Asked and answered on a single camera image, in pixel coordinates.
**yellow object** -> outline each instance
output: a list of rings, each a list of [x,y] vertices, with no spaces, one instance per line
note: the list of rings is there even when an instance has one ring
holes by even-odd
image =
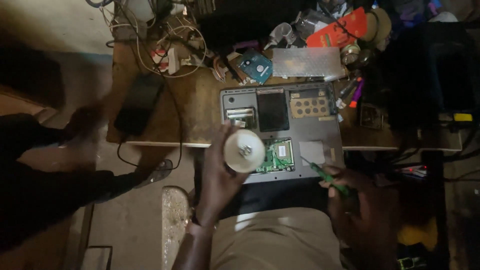
[[[462,122],[462,121],[471,122],[473,120],[472,115],[468,113],[454,113],[453,119],[457,122]]]
[[[431,218],[425,226],[404,225],[398,232],[398,242],[404,245],[422,243],[428,251],[437,244],[437,219]]]

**green circuit board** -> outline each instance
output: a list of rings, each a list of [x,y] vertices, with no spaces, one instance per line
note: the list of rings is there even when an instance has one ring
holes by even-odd
[[[295,170],[292,156],[291,138],[262,140],[265,145],[265,160],[256,173],[269,173]]]

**green screwdriver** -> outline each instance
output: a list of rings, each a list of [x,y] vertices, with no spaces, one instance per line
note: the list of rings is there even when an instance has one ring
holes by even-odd
[[[303,159],[304,161],[308,162],[308,164],[310,164],[310,168],[312,170],[314,170],[315,172],[318,173],[318,175],[320,177],[322,177],[325,182],[327,183],[332,183],[332,186],[335,187],[338,191],[340,191],[340,193],[344,196],[344,197],[348,197],[350,196],[350,188],[348,188],[347,186],[344,186],[344,185],[337,185],[337,184],[334,184],[333,183],[333,177],[331,175],[328,175],[325,173],[325,171],[320,168],[320,166],[318,166],[317,164],[313,163],[313,162],[310,162],[308,161],[306,158],[300,156],[301,159]]]

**bubble wrap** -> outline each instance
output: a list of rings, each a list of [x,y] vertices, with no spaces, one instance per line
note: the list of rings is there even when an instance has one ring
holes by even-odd
[[[273,49],[273,76],[325,77],[332,81],[345,76],[337,47]]]

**workbench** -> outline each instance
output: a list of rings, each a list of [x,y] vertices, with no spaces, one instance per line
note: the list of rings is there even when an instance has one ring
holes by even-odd
[[[109,118],[107,141],[119,143],[121,134],[113,123],[117,117],[126,94],[140,72],[135,62],[136,44],[115,43],[113,50],[112,91],[107,100]],[[143,55],[145,63],[149,65],[151,59]],[[175,75],[184,74],[194,67],[182,67]],[[183,120],[184,140],[187,147],[208,147],[212,135],[221,123],[220,117],[220,90],[228,87],[239,87],[237,81],[232,80],[227,73],[225,83],[217,81],[212,71],[199,68],[191,75],[182,78],[167,79],[171,92],[179,106]],[[271,76],[265,85],[303,82],[305,78]],[[334,82],[336,93],[345,85],[345,82]],[[346,107],[339,110],[343,121],[340,123],[340,132],[344,150],[392,150],[397,149],[403,135],[394,134],[384,119],[383,129],[376,130],[358,125],[357,110]],[[179,120],[172,96],[168,91],[162,92],[149,124],[141,136],[129,137],[127,143],[143,146],[179,146]],[[450,133],[445,129],[422,133],[423,149],[441,149],[459,151],[461,138],[458,133]]]

